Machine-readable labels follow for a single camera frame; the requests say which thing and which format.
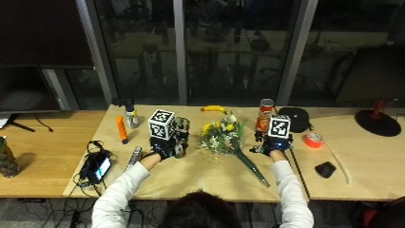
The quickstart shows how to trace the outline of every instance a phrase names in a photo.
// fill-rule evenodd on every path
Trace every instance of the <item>green stem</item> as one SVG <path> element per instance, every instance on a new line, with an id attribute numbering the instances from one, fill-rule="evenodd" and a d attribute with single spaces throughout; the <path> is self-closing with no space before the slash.
<path id="1" fill-rule="evenodd" d="M 254 174 L 256 175 L 256 177 L 260 179 L 260 181 L 263 182 L 263 184 L 266 185 L 266 187 L 270 187 L 270 184 L 267 182 L 267 179 L 262 173 L 262 171 L 259 170 L 256 164 L 252 162 L 252 160 L 248 159 L 248 157 L 246 157 L 246 155 L 242 153 L 242 148 L 238 147 L 236 150 L 236 155 L 240 159 L 240 161 L 244 163 L 244 165 L 248 167 L 248 169 L 254 172 Z"/>

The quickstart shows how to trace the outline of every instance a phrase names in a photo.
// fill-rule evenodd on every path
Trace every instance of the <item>metal pole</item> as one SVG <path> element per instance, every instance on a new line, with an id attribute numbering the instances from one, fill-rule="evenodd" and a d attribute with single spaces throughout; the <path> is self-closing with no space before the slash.
<path id="1" fill-rule="evenodd" d="M 280 89 L 278 92 L 278 105 L 288 105 L 292 95 L 292 87 L 300 61 L 307 44 L 307 38 L 312 27 L 318 9 L 318 0 L 302 0 L 299 14 L 291 38 L 291 48 L 288 51 L 287 63 L 282 75 Z"/>
<path id="2" fill-rule="evenodd" d="M 184 0 L 174 0 L 180 105 L 188 104 Z"/>
<path id="3" fill-rule="evenodd" d="M 104 45 L 102 27 L 96 14 L 96 6 L 94 5 L 92 0 L 76 0 L 76 5 L 88 38 L 95 70 L 98 71 L 106 101 L 110 105 L 112 103 L 112 98 L 118 96 L 118 92 L 108 51 Z"/>
<path id="4" fill-rule="evenodd" d="M 62 110 L 79 110 L 76 96 L 63 69 L 43 69 L 47 82 L 55 88 Z"/>

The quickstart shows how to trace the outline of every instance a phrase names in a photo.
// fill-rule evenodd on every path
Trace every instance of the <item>wooden table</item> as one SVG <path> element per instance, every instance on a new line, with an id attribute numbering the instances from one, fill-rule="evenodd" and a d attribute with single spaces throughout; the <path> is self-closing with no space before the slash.
<path id="1" fill-rule="evenodd" d="M 366 131 L 355 121 L 359 108 L 306 108 L 316 132 L 326 145 L 311 149 L 295 136 L 294 151 L 298 157 L 311 200 L 395 200 L 405 195 L 405 120 L 399 118 L 403 133 L 396 137 L 378 136 Z M 387 109 L 395 116 L 404 109 Z M 347 177 L 332 152 L 351 176 Z M 315 167 L 331 162 L 338 170 L 330 179 Z"/>
<path id="2" fill-rule="evenodd" d="M 30 132 L 15 126 L 0 129 L 23 167 L 11 178 L 0 176 L 2 198 L 60 198 L 82 159 L 84 148 L 102 122 L 106 111 L 79 111 L 38 114 L 54 128 L 48 131 L 35 119 L 24 114 L 16 123 L 32 127 Z"/>
<path id="3" fill-rule="evenodd" d="M 191 120 L 188 155 L 179 160 L 168 159 L 154 168 L 152 176 L 142 184 L 136 193 L 136 199 L 174 200 L 188 192 L 204 189 L 232 201 L 279 201 L 276 182 L 270 171 L 272 162 L 263 155 L 248 152 L 248 149 L 258 144 L 254 137 L 259 111 L 256 107 L 228 107 L 228 110 L 232 110 L 240 121 L 246 123 L 243 152 L 263 171 L 271 183 L 270 188 L 258 181 L 238 158 L 214 158 L 211 153 L 199 147 L 202 126 L 223 116 L 218 112 L 202 112 L 199 106 L 138 105 L 140 126 L 135 130 L 128 130 L 130 143 L 127 145 L 120 143 L 115 126 L 115 116 L 123 115 L 124 109 L 111 106 L 94 136 L 94 139 L 102 140 L 106 148 L 116 154 L 107 184 L 110 185 L 123 173 L 135 147 L 142 146 L 143 151 L 150 150 L 147 120 L 158 108 L 174 111 L 176 116 Z M 360 110 L 359 108 L 307 107 L 306 109 L 311 114 L 316 132 L 326 140 L 326 145 L 320 149 L 312 149 L 302 140 L 306 133 L 294 134 L 294 153 L 310 190 L 310 200 L 395 200 L 404 196 L 405 134 L 387 138 L 367 132 L 355 122 L 354 115 Z M 387 110 L 387 113 L 392 115 L 399 112 L 400 110 L 395 109 Z M 403 117 L 399 122 L 404 128 Z M 343 168 L 332 152 L 348 170 L 352 177 L 351 184 L 347 183 Z M 288 156 L 296 172 L 291 152 Z M 83 161 L 74 174 L 79 173 Z M 338 170 L 332 177 L 326 179 L 318 174 L 315 167 L 328 161 L 338 166 Z M 74 186 L 71 181 L 63 194 L 86 197 L 79 189 L 72 192 Z M 87 193 L 96 196 L 91 189 L 87 189 Z"/>
<path id="4" fill-rule="evenodd" d="M 258 144 L 254 137 L 255 122 L 259 112 L 258 107 L 234 107 L 228 108 L 228 110 L 232 110 L 240 117 L 240 121 L 246 123 L 243 152 L 262 170 L 271 184 L 270 188 L 266 188 L 236 156 L 214 157 L 211 152 L 199 146 L 200 129 L 203 125 L 218 121 L 223 116 L 222 113 L 202 112 L 200 106 L 155 105 L 138 105 L 140 125 L 136 129 L 127 128 L 130 143 L 126 145 L 120 142 L 115 125 L 115 117 L 123 115 L 124 108 L 116 106 L 110 107 L 92 138 L 94 140 L 103 141 L 104 147 L 116 155 L 116 158 L 114 157 L 112 169 L 106 178 L 107 185 L 111 185 L 124 172 L 136 146 L 142 146 L 143 151 L 150 152 L 151 146 L 147 121 L 156 109 L 174 111 L 178 117 L 190 119 L 188 155 L 183 159 L 168 159 L 152 169 L 152 175 L 142 183 L 135 198 L 139 200 L 176 200 L 187 193 L 203 189 L 230 201 L 279 202 L 280 198 L 276 180 L 270 170 L 272 165 L 271 158 L 262 154 L 248 152 L 248 149 Z M 72 178 L 80 172 L 83 164 L 84 160 L 79 163 Z M 74 188 L 75 183 L 71 180 L 63 194 L 78 198 L 87 196 L 79 188 L 75 190 Z M 86 189 L 86 193 L 98 197 L 96 192 L 91 190 L 91 187 Z"/>

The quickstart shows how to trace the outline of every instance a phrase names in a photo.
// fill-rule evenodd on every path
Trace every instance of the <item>black and white marker cube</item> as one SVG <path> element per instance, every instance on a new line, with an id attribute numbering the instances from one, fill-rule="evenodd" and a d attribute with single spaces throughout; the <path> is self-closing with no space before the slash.
<path id="1" fill-rule="evenodd" d="M 270 120 L 268 136 L 287 139 L 291 133 L 292 121 L 290 116 L 276 116 Z"/>
<path id="2" fill-rule="evenodd" d="M 174 121 L 175 112 L 158 109 L 148 120 L 151 137 L 168 141 L 175 133 Z"/>

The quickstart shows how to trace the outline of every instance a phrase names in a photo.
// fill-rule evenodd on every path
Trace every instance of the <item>flower bouquet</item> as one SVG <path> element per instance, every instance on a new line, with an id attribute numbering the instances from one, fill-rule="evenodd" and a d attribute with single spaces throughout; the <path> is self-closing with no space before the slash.
<path id="1" fill-rule="evenodd" d="M 248 169 L 255 173 L 266 187 L 270 187 L 267 179 L 258 166 L 242 153 L 243 124 L 238 117 L 224 116 L 219 122 L 207 123 L 202 130 L 202 147 L 208 148 L 215 154 L 236 155 Z"/>
<path id="2" fill-rule="evenodd" d="M 242 145 L 243 124 L 231 113 L 219 122 L 207 123 L 202 129 L 202 146 L 216 154 L 232 155 Z"/>

